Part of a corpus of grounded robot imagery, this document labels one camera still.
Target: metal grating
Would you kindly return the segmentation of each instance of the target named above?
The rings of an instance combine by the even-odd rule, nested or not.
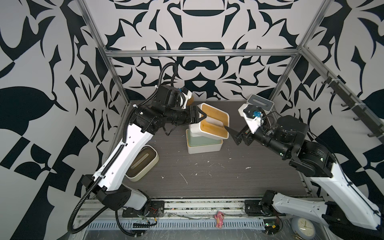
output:
[[[132,228],[135,222],[142,220],[121,220],[124,229],[143,230],[147,228]],[[209,230],[216,229],[215,219],[159,219],[157,225],[150,227],[151,230]],[[224,219],[223,229],[253,229],[265,230],[264,221],[258,218],[252,219]],[[87,228],[92,230],[119,230],[115,220],[95,220]]]

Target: white storage box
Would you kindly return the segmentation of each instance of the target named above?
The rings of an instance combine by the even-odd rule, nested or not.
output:
[[[229,114],[206,103],[202,103],[198,107],[205,112],[207,118],[189,125],[191,136],[203,136],[216,140],[228,139],[229,133],[224,126],[229,127]]]
[[[158,161],[159,155],[156,150],[150,145],[144,145],[125,173],[125,176],[132,182],[136,182],[146,175]]]
[[[203,152],[217,152],[220,151],[223,145],[223,140],[216,140],[208,137],[192,137],[189,129],[185,131],[187,136],[188,153],[203,153]]]

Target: mounting plate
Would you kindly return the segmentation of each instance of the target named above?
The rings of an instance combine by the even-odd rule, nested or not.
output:
[[[164,201],[151,201],[150,207],[149,207],[149,212],[146,217],[157,217],[159,214],[164,213]],[[139,217],[133,208],[127,208],[123,210],[122,212],[123,217]]]

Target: blue connector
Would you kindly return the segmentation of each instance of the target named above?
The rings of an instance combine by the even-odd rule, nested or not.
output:
[[[254,111],[253,112],[253,116],[254,117],[261,117],[262,113],[261,112],[258,112],[258,111]]]

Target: metal rail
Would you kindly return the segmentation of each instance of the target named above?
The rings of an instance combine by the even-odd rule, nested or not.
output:
[[[320,25],[321,21],[324,19],[325,13],[327,12],[329,6],[332,4],[333,1],[334,0],[324,0],[321,3],[319,10],[316,12],[316,15],[312,19],[312,22],[309,25],[307,31],[305,32],[305,35],[304,35],[303,39],[300,41],[300,44],[298,45],[297,49],[300,49],[301,47],[306,46],[310,42],[314,32],[316,31],[316,29]],[[269,100],[273,101],[280,94],[282,87],[284,86],[289,75],[291,74],[292,70],[294,69],[297,62],[299,61],[300,56],[301,56],[301,53],[299,52],[288,63],[283,74],[279,78],[276,87],[273,89],[271,95],[269,96]]]
[[[297,49],[106,50],[109,58],[180,56],[294,56]]]
[[[305,57],[310,65],[324,78],[327,79],[323,84],[328,84],[333,89],[333,95],[337,94],[345,104],[343,107],[349,107],[357,116],[355,121],[362,121],[372,132],[369,137],[377,137],[381,143],[384,143],[384,123],[381,119],[358,98],[321,60],[307,48],[300,48],[300,53]]]
[[[128,95],[125,92],[124,87],[122,86],[120,77],[117,74],[115,67],[111,63],[111,59],[108,58],[107,55],[106,55],[106,52],[105,52],[105,49],[104,49],[104,44],[103,44],[103,41],[102,41],[102,39],[100,37],[100,33],[97,30],[97,28],[96,28],[96,24],[94,23],[94,20],[93,20],[93,18],[91,16],[91,13],[90,13],[90,11],[88,9],[87,4],[85,3],[85,0],[77,0],[77,4],[79,6],[79,10],[81,12],[81,15],[83,16],[84,22],[88,26],[89,31],[91,32],[91,35],[92,35],[93,39],[96,42],[96,46],[99,49],[100,55],[103,58],[103,60],[105,62],[105,65],[107,66],[107,69],[112,74],[112,79],[115,82],[115,84],[116,84],[116,86],[117,86],[117,88],[118,88],[118,90],[120,92],[120,95],[123,97],[125,103],[128,104],[130,102],[129,98],[128,98]]]

